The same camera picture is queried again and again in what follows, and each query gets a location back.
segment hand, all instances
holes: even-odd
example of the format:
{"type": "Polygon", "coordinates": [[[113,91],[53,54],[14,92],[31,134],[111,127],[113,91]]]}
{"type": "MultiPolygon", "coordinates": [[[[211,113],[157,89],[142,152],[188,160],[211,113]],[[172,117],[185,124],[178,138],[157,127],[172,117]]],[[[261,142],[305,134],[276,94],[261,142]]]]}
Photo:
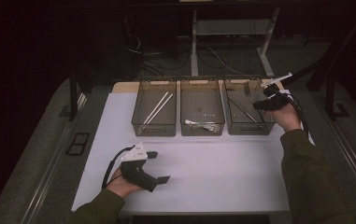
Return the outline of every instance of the hand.
{"type": "Polygon", "coordinates": [[[266,115],[274,117],[276,123],[286,132],[301,129],[301,121],[296,110],[291,104],[286,104],[282,108],[274,111],[266,111],[266,115]]]}
{"type": "Polygon", "coordinates": [[[130,193],[141,190],[139,186],[128,182],[122,177],[120,167],[114,172],[111,177],[112,181],[107,184],[106,189],[118,194],[120,197],[125,198],[130,193]]]}

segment plastic bin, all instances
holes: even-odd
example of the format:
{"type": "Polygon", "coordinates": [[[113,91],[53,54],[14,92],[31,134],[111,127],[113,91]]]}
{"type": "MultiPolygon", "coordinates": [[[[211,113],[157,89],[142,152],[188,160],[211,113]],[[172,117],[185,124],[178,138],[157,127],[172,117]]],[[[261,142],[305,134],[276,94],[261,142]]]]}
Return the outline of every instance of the plastic bin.
{"type": "Polygon", "coordinates": [[[222,95],[228,133],[231,135],[268,135],[275,125],[271,116],[253,108],[252,103],[266,99],[262,81],[244,76],[225,76],[222,95]]]}
{"type": "Polygon", "coordinates": [[[224,114],[216,77],[181,78],[180,123],[183,136],[221,135],[224,114]]]}
{"type": "Polygon", "coordinates": [[[175,136],[177,82],[174,77],[142,78],[132,125],[136,136],[175,136]]]}

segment sleeve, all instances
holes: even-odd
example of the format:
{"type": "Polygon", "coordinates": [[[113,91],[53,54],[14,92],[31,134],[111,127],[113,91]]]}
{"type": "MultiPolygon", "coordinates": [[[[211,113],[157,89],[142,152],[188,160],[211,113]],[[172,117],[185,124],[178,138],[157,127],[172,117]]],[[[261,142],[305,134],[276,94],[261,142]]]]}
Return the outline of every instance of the sleeve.
{"type": "Polygon", "coordinates": [[[293,223],[356,223],[324,154],[309,142],[305,132],[293,130],[280,140],[293,223]]]}
{"type": "Polygon", "coordinates": [[[125,201],[114,192],[103,189],[90,203],[76,210],[69,219],[69,224],[99,223],[115,224],[125,201]]]}

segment tabletop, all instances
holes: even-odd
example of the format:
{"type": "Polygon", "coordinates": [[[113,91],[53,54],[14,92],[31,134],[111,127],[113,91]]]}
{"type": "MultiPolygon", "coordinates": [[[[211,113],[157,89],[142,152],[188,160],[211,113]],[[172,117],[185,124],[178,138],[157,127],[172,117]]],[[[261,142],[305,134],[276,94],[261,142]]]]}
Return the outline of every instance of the tabletop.
{"type": "Polygon", "coordinates": [[[122,215],[269,214],[288,211],[280,163],[283,130],[269,135],[137,137],[131,124],[138,82],[117,83],[108,96],[72,210],[100,191],[110,160],[123,148],[142,142],[158,157],[144,171],[170,175],[153,192],[129,195],[122,215]]]}

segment white cable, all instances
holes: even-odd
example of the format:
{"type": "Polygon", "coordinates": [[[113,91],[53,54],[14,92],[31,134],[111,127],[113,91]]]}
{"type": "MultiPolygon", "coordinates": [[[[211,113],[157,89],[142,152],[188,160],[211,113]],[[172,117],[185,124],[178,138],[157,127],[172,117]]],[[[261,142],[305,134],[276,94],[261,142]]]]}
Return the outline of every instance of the white cable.
{"type": "Polygon", "coordinates": [[[152,53],[145,53],[143,55],[150,56],[150,55],[160,55],[160,54],[164,54],[164,53],[163,52],[152,52],[152,53]]]}
{"type": "Polygon", "coordinates": [[[139,51],[136,51],[136,50],[133,50],[133,49],[128,49],[129,51],[133,52],[133,53],[139,53],[141,54],[142,52],[139,52],[139,51]]]}
{"type": "Polygon", "coordinates": [[[238,72],[238,71],[234,70],[233,68],[227,66],[227,64],[225,64],[225,62],[219,57],[219,55],[215,51],[213,51],[212,48],[210,48],[210,47],[207,47],[207,48],[210,49],[210,51],[212,51],[212,53],[215,54],[216,57],[218,57],[219,61],[221,61],[221,63],[224,65],[224,67],[226,67],[226,68],[230,69],[231,71],[236,72],[236,73],[238,73],[240,75],[245,75],[245,74],[243,74],[241,72],[238,72]]]}
{"type": "Polygon", "coordinates": [[[133,36],[133,37],[135,37],[137,39],[137,47],[136,47],[136,49],[139,49],[140,44],[141,44],[139,37],[137,37],[137,35],[131,35],[131,36],[133,36]]]}

